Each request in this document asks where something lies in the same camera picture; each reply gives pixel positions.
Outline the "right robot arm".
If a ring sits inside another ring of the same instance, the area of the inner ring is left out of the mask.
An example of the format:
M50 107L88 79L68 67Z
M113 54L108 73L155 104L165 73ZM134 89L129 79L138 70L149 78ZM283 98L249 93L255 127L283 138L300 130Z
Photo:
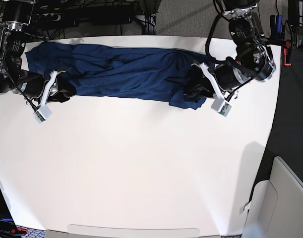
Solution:
M47 102L66 102L76 95L76 89L58 78L65 69L53 71L48 77L22 70L21 56L26 47L24 27L29 25L35 1L6 0L0 15L0 95L9 91L21 94L37 111Z

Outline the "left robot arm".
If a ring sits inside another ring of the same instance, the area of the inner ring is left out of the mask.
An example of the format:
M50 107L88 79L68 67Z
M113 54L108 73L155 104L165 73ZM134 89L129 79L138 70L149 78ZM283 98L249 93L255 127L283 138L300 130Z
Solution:
M202 99L216 98L229 102L240 88L253 80L264 82L276 71L276 65L269 41L266 39L258 15L253 12L257 7L255 0L215 0L217 15L212 23L205 43L205 58L209 80L200 71L200 62L195 68L189 83L184 87L183 98L187 102L198 103ZM228 22L228 29L236 45L236 57L219 60L211 55L210 44L220 19Z

